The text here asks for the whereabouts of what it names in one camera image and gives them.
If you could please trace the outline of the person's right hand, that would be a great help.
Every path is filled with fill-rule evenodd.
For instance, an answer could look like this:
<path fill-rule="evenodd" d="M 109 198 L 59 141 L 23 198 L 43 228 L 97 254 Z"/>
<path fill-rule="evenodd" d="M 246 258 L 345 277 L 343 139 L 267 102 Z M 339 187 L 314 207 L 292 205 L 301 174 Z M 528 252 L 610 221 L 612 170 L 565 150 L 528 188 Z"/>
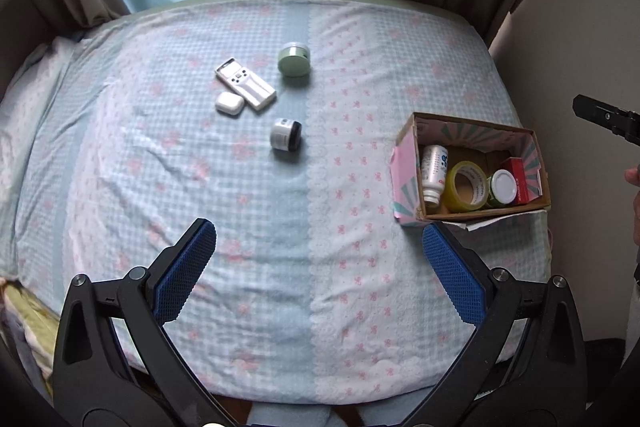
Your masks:
<path fill-rule="evenodd" d="M 634 243 L 640 246 L 640 172 L 639 167 L 628 168 L 624 174 L 625 181 L 637 189 L 632 202 L 634 210 Z"/>

